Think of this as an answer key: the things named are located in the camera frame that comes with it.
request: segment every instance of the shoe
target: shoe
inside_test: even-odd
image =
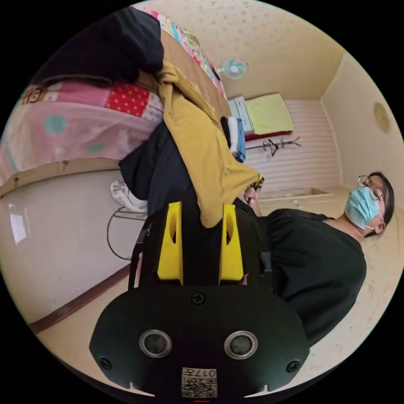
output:
[[[111,191],[112,198],[119,205],[131,210],[135,213],[147,214],[147,201],[139,201],[139,205],[135,205],[129,199],[130,191],[123,181],[114,181],[109,187]]]

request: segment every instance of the pink blanket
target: pink blanket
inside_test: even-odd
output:
[[[88,157],[122,159],[162,122],[163,104],[148,90],[115,83],[98,88],[60,82],[29,86],[0,145],[0,185],[18,171]]]

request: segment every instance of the yellow bracket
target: yellow bracket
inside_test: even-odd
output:
[[[263,177],[261,174],[259,174],[259,176],[258,176],[258,181],[255,182],[252,186],[253,186],[255,189],[257,189],[257,188],[262,184],[263,179],[264,179],[264,177]]]
[[[168,205],[157,275],[162,281],[179,280],[183,284],[181,202]]]
[[[244,276],[236,207],[224,205],[219,284],[221,281],[240,281]]]

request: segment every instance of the bed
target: bed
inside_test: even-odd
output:
[[[189,33],[155,11],[142,11],[160,23],[164,58],[199,86],[218,122],[229,116],[223,85]],[[163,109],[154,77],[144,72],[136,83],[108,87],[77,80],[28,86],[3,132],[0,196],[59,175],[117,169],[161,123]]]

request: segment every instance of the screw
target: screw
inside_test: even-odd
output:
[[[296,370],[298,370],[300,367],[300,362],[299,361],[291,361],[288,366],[286,367],[286,371],[288,373],[294,373]]]
[[[193,304],[203,304],[205,301],[205,296],[202,293],[195,293],[192,296],[192,303]]]
[[[112,364],[107,358],[100,358],[98,363],[105,370],[110,370],[112,368]]]

